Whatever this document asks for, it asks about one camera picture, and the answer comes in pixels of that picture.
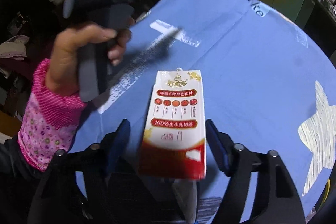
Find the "pink floral sleeve forearm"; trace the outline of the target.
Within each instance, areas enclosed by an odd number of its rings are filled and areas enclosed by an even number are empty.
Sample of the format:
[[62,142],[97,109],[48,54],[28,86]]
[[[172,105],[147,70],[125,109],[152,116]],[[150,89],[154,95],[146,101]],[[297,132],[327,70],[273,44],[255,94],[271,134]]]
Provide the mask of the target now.
[[45,84],[49,59],[43,60],[33,77],[33,88],[25,109],[18,144],[26,162],[44,171],[54,153],[68,151],[86,104],[78,94],[61,96]]

